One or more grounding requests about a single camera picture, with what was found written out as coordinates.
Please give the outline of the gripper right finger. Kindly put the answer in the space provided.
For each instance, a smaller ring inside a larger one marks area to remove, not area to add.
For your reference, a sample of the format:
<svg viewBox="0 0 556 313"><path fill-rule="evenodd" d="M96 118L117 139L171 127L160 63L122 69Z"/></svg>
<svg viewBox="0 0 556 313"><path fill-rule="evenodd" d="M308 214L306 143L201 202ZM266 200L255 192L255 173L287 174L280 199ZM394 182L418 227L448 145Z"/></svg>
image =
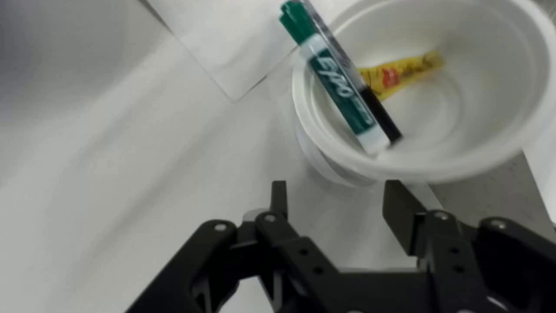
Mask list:
<svg viewBox="0 0 556 313"><path fill-rule="evenodd" d="M509 219L469 226L426 210L399 181L384 186L383 217L415 272L384 275L391 311L556 313L556 244Z"/></svg>

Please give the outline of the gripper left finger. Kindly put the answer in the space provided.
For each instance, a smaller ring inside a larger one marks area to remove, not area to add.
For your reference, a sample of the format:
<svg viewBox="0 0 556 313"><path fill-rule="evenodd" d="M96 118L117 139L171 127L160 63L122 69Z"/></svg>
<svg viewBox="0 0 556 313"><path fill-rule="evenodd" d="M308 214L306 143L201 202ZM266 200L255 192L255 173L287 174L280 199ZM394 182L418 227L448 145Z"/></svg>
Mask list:
<svg viewBox="0 0 556 313"><path fill-rule="evenodd" d="M201 224L126 313L221 313L251 277L273 313L345 313L339 271L287 217L286 182L274 181L268 210Z"/></svg>

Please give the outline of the stack of white plastic bowls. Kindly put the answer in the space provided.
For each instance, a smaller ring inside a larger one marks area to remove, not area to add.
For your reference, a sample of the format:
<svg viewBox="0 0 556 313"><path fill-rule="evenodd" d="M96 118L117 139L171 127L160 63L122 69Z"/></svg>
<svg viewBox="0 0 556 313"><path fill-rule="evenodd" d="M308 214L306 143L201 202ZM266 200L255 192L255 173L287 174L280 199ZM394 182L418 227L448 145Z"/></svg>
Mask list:
<svg viewBox="0 0 556 313"><path fill-rule="evenodd" d="M430 51L444 61L383 102L403 138L370 155L296 56L304 152L328 177L462 180L517 155L556 117L556 26L532 0L358 0L328 26L357 67Z"/></svg>

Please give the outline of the yellow sachet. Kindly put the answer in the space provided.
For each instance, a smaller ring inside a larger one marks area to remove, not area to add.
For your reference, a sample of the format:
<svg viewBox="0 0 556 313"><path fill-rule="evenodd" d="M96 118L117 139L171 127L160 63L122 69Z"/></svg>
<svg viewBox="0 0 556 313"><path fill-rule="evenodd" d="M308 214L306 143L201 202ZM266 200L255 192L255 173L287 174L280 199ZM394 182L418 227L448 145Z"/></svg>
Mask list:
<svg viewBox="0 0 556 313"><path fill-rule="evenodd" d="M401 89L422 80L445 64L439 51L411 56L372 67L359 67L359 73L373 94L384 101Z"/></svg>

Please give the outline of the white paper sheet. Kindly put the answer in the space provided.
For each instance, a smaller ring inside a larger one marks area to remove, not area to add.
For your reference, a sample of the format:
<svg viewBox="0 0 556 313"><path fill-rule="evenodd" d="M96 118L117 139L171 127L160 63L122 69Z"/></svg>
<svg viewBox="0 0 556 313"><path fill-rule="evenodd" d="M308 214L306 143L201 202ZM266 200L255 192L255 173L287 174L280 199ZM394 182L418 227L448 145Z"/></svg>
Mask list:
<svg viewBox="0 0 556 313"><path fill-rule="evenodd" d="M147 0L173 35L233 101L295 44L279 21L286 0Z"/></svg>

